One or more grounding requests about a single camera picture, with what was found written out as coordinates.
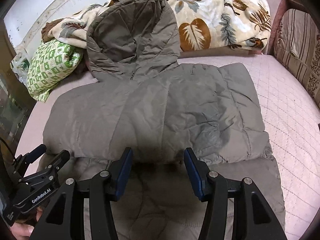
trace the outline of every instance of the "quilted mattress cover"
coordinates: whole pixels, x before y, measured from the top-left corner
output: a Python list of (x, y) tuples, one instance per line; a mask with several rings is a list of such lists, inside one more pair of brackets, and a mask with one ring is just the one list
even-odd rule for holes
[[(285, 201), (285, 232), (299, 239), (320, 207), (320, 110), (302, 85), (273, 56), (223, 56), (179, 59), (179, 63), (202, 63), (217, 67), (241, 62), (257, 90), (263, 121), (276, 157)], [(89, 72), (61, 82), (44, 104), (38, 102), (28, 120), (16, 155), (40, 143), (53, 103), (77, 86), (96, 82)], [(36, 171), (31, 165), (27, 174)]]

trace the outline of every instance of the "wall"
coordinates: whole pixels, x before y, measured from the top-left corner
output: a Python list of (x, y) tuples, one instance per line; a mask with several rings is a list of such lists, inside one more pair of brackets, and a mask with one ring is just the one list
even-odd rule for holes
[(4, 18), (15, 49), (23, 47), (31, 57), (41, 41), (46, 22), (66, 17), (83, 7), (106, 0), (17, 0)]

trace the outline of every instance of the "metal screw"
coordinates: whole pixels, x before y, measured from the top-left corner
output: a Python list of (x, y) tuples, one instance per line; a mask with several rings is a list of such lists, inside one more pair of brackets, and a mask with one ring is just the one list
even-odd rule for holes
[(210, 171), (209, 176), (215, 178), (218, 177), (218, 173), (216, 171)]
[(100, 176), (101, 176), (101, 177), (107, 177), (107, 176), (109, 176), (109, 171), (101, 171), (101, 172), (100, 172)]
[(75, 182), (75, 180), (73, 179), (73, 178), (70, 178), (70, 179), (67, 179), (66, 180), (66, 184), (67, 185), (71, 185), (72, 183), (74, 183)]
[(244, 178), (244, 183), (250, 185), (252, 183), (252, 179)]

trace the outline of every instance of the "blanket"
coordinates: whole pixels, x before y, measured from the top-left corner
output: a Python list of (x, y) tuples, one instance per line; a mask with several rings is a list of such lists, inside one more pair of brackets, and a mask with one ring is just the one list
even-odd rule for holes
[[(179, 33), (166, 0), (121, 0), (87, 34), (90, 70), (100, 82), (57, 99), (40, 168), (66, 149), (72, 157), (61, 179), (88, 179), (131, 147), (135, 165), (125, 195), (112, 205), (119, 239), (193, 240), (205, 203), (193, 195), (182, 162), (192, 147), (226, 178), (253, 178), (284, 225), (279, 171), (242, 64), (179, 65)], [(231, 201), (228, 208), (230, 237)], [(84, 214), (89, 235), (87, 207)]]
[[(86, 32), (93, 20), (119, 0), (93, 4), (53, 27), (49, 38), (86, 48)], [(182, 51), (228, 46), (262, 50), (271, 31), (266, 0), (167, 0), (179, 28)]]

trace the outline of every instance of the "green checkered pillow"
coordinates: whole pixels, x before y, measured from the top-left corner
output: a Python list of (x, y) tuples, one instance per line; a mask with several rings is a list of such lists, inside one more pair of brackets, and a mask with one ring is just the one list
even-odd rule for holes
[(41, 43), (28, 69), (27, 87), (29, 94), (45, 102), (50, 90), (67, 77), (81, 61), (83, 50), (53, 39)]

